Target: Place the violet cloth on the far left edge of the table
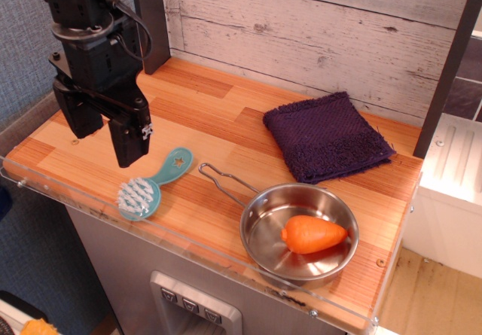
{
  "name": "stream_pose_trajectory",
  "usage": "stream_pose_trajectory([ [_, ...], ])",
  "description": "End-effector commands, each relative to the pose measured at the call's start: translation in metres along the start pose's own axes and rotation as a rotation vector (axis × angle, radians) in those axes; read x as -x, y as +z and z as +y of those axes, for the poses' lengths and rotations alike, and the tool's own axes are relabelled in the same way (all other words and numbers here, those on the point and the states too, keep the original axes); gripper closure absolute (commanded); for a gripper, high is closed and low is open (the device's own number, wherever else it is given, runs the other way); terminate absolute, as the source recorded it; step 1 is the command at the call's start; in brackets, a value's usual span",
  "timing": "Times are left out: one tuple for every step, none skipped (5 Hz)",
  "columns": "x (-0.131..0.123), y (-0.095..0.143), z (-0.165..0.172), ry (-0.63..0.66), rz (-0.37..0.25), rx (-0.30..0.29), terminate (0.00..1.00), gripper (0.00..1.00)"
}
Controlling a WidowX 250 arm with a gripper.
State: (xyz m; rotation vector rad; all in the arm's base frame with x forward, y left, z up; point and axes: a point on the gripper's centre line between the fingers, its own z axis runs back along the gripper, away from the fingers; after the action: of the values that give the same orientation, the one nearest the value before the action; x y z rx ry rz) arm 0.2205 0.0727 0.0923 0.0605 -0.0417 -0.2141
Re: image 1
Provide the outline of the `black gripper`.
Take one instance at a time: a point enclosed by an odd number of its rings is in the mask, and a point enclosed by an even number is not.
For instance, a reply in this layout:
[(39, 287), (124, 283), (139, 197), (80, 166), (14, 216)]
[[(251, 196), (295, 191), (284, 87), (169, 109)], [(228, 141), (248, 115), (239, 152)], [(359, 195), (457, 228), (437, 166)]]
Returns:
[(50, 58), (57, 69), (53, 92), (71, 131), (83, 139), (109, 118), (117, 163), (129, 167), (148, 153), (152, 134), (147, 99), (136, 83), (142, 69), (136, 22), (107, 18), (93, 28), (54, 23), (51, 30), (63, 45)]

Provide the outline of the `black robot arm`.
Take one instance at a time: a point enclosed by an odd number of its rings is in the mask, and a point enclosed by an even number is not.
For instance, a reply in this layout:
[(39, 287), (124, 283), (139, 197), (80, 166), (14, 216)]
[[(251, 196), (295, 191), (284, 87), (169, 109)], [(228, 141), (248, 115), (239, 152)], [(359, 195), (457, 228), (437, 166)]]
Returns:
[(119, 167), (148, 153), (152, 133), (148, 101), (136, 79), (151, 43), (141, 44), (142, 20), (121, 0), (45, 0), (53, 36), (53, 91), (72, 132), (83, 139), (108, 120)]

